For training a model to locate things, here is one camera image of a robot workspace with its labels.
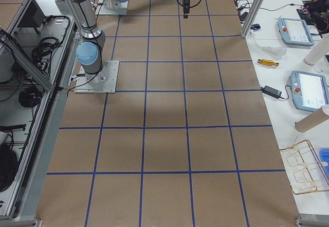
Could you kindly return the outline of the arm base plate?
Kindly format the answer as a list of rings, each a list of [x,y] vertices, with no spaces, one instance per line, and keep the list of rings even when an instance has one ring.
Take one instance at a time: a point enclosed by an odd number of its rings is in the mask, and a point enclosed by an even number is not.
[[[100,94],[116,92],[117,78],[119,72],[119,61],[103,61],[102,71],[89,83],[92,75],[84,75],[76,80],[76,94]]]
[[[95,14],[97,15],[126,15],[129,2],[117,2],[116,0],[98,0]]]

